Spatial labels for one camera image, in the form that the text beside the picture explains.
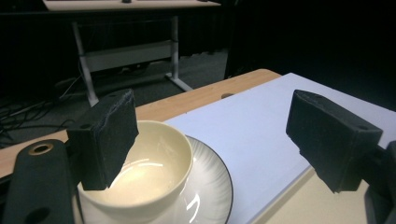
plate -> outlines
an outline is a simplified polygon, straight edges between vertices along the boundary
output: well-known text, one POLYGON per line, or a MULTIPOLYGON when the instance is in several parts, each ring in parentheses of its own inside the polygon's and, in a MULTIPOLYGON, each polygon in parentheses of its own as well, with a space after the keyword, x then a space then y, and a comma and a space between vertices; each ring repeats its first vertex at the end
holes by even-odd
MULTIPOLYGON (((175 203, 149 224, 226 223, 233 207, 233 182, 219 155, 205 143, 187 136, 194 164, 175 203)), ((85 223, 111 223, 98 209, 82 203, 85 223)))

